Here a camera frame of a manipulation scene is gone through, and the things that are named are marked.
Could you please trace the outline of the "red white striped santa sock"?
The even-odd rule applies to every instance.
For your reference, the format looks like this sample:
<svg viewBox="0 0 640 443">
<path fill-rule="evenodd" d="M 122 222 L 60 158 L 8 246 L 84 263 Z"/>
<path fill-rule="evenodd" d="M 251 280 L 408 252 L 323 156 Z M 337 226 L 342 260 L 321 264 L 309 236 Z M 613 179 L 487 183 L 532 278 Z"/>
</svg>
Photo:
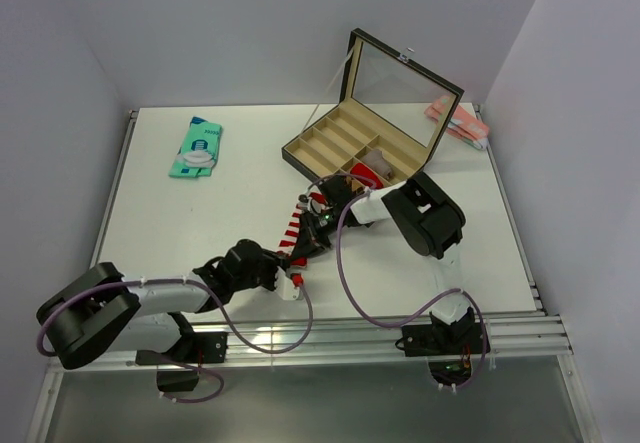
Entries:
<svg viewBox="0 0 640 443">
<path fill-rule="evenodd" d="M 305 269 L 309 259 L 320 249 L 312 226 L 313 217 L 324 208 L 325 203 L 325 197 L 314 190 L 298 197 L 284 236 L 278 245 L 278 253 L 287 257 L 291 268 Z"/>
</svg>

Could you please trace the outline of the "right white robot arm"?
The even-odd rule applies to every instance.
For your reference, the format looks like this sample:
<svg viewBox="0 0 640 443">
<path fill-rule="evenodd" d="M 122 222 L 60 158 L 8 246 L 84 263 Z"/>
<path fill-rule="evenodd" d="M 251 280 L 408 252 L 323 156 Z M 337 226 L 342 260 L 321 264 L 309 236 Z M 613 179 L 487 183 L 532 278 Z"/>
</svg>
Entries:
<svg viewBox="0 0 640 443">
<path fill-rule="evenodd" d="M 428 313 L 438 349 L 452 353 L 466 342 L 481 312 L 467 292 L 446 286 L 449 280 L 457 282 L 461 278 L 457 250 L 466 217 L 434 180 L 418 173 L 401 183 L 382 187 L 371 178 L 335 173 L 311 184 L 299 202 L 302 210 L 290 253 L 293 265 L 333 248 L 343 290 L 362 318 L 376 326 L 392 328 Z M 440 271 L 436 278 L 440 293 L 395 323 L 376 320 L 359 305 L 349 288 L 342 259 L 346 227 L 362 227 L 383 220 L 392 221 L 418 255 L 434 258 Z"/>
</svg>

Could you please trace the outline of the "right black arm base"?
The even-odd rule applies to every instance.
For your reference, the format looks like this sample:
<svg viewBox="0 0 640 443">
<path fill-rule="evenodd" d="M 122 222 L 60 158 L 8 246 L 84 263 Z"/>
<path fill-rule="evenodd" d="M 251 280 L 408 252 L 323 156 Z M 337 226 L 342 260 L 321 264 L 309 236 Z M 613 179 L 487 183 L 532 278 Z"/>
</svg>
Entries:
<svg viewBox="0 0 640 443">
<path fill-rule="evenodd" d="M 451 390 L 472 379 L 473 357 L 478 356 L 481 363 L 491 350 L 480 323 L 465 320 L 447 325 L 436 318 L 429 324 L 403 326 L 394 345 L 405 357 L 426 357 L 435 382 Z"/>
</svg>

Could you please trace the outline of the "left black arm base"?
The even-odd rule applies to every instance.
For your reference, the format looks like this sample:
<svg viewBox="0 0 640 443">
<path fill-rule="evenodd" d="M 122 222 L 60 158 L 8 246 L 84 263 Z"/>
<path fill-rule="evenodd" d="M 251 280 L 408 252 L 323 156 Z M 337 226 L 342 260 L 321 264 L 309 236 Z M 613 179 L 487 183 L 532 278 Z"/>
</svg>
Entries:
<svg viewBox="0 0 640 443">
<path fill-rule="evenodd" d="M 178 370 L 156 371 L 156 387 L 161 396 L 176 403 L 195 404 L 210 401 L 221 395 L 225 382 L 219 372 L 206 368 L 206 364 L 220 364 L 225 361 L 228 333 L 225 331 L 196 332 L 186 318 L 178 313 L 169 313 L 176 324 L 178 340 L 164 352 L 139 350 L 135 364 L 138 366 L 173 365 Z M 188 398 L 190 393 L 204 379 L 216 381 L 217 389 L 201 397 Z"/>
</svg>

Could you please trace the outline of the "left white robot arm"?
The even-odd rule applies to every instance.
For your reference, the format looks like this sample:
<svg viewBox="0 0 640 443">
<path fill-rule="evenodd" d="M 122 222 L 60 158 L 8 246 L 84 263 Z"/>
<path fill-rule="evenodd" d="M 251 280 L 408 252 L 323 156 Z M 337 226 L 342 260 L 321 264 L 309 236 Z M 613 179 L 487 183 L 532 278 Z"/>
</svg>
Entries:
<svg viewBox="0 0 640 443">
<path fill-rule="evenodd" d="M 128 280 L 114 263 L 98 263 L 37 310 L 36 347 L 68 370 L 117 351 L 183 362 L 195 349 L 186 314 L 222 311 L 241 291 L 275 291 L 289 267 L 285 253 L 249 239 L 185 276 Z"/>
</svg>

